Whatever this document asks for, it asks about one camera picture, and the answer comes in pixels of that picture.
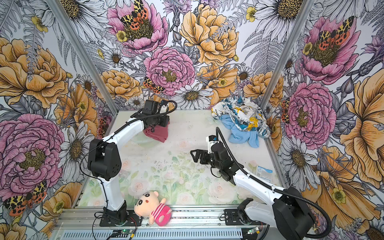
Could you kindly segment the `maroon ribbed cloth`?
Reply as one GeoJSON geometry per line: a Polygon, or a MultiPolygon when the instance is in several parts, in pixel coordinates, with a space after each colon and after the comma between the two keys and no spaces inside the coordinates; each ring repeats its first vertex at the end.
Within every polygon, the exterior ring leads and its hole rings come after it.
{"type": "Polygon", "coordinates": [[[168,126],[151,125],[143,130],[145,136],[164,143],[168,138],[168,126]]]}

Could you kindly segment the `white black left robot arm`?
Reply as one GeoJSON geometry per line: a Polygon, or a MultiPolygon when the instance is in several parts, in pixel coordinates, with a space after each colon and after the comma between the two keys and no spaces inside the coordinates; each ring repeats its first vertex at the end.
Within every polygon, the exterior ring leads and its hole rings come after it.
{"type": "Polygon", "coordinates": [[[91,141],[88,170],[92,174],[90,177],[99,181],[104,194],[103,221],[122,226],[129,219],[118,177],[122,169],[120,149],[146,129],[154,132],[156,126],[167,127],[169,114],[177,107],[178,104],[173,100],[146,100],[144,107],[132,114],[123,126],[101,140],[91,141]]]}

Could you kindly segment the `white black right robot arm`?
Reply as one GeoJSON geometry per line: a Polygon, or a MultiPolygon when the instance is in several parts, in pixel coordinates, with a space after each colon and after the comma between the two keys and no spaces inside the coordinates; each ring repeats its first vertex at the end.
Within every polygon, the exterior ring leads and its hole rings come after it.
{"type": "Polygon", "coordinates": [[[206,142],[207,149],[190,151],[193,161],[217,169],[223,180],[262,200],[262,203],[257,204],[246,199],[238,206],[243,222],[255,221],[275,227],[287,240],[322,239],[331,233],[332,220],[322,207],[304,198],[295,188],[276,186],[246,169],[236,160],[220,128],[216,128],[215,135],[208,136],[206,142]],[[325,229],[317,234],[310,233],[316,222],[311,207],[318,210],[326,220],[325,229]]]}

